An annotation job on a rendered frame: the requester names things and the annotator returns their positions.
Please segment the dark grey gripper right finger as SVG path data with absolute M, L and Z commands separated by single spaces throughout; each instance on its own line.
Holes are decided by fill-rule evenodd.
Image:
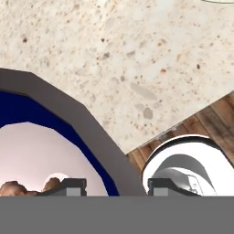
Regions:
M 196 193 L 178 187 L 170 178 L 150 178 L 148 195 L 154 197 L 187 196 L 197 197 Z

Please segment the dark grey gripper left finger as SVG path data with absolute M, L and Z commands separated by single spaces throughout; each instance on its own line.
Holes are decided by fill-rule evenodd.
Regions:
M 65 178 L 60 186 L 52 188 L 46 192 L 39 193 L 41 197 L 85 197 L 87 180 L 85 178 Z

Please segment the white and brown mushroom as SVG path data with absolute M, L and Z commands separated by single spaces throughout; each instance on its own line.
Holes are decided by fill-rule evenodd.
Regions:
M 62 180 L 68 178 L 67 175 L 62 173 L 51 174 L 46 180 L 42 188 L 42 192 L 49 191 L 50 189 L 58 187 Z

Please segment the grey bowl with blue inside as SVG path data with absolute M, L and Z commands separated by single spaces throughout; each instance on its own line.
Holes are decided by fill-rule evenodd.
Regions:
M 77 145 L 110 196 L 143 196 L 133 165 L 88 109 L 31 72 L 0 68 L 0 126 L 33 122 Z

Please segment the brown shrimp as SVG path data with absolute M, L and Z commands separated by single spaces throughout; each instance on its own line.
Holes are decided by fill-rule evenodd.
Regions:
M 8 181 L 0 187 L 0 197 L 31 197 L 37 195 L 37 191 L 28 191 L 17 181 Z

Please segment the white and black round object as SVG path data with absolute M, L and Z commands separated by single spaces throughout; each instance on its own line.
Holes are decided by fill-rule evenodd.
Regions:
M 234 197 L 234 164 L 205 135 L 184 134 L 157 146 L 142 171 L 147 195 L 150 178 L 170 178 L 199 197 Z

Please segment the white dish with dark rim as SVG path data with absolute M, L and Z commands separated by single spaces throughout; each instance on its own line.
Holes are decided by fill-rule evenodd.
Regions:
M 224 4 L 224 5 L 233 4 L 234 5 L 234 0 L 201 0 L 201 1 L 212 3 L 212 4 Z

